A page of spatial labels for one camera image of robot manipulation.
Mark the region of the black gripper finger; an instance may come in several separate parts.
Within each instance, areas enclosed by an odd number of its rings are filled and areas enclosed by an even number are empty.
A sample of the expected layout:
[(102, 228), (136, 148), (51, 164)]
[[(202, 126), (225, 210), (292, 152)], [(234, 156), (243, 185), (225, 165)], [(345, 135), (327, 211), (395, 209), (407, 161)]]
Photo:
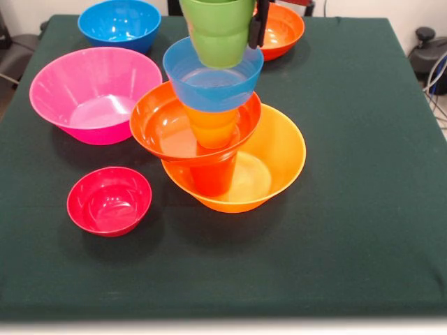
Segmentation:
[(248, 46), (251, 49), (262, 47), (264, 44), (269, 7), (269, 0), (258, 0), (256, 2), (256, 13), (252, 17), (249, 25)]

